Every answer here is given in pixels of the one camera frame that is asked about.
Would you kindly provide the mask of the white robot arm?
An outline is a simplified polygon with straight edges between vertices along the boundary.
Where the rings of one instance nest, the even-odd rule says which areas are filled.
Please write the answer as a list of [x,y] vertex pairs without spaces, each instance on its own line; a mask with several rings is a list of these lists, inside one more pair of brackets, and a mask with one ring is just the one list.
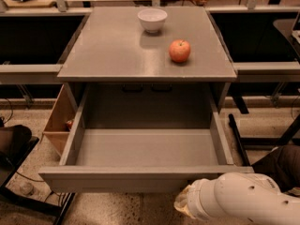
[[282,193],[272,178],[259,173],[196,180],[177,195],[174,208],[202,221],[235,217],[261,225],[300,225],[300,199]]

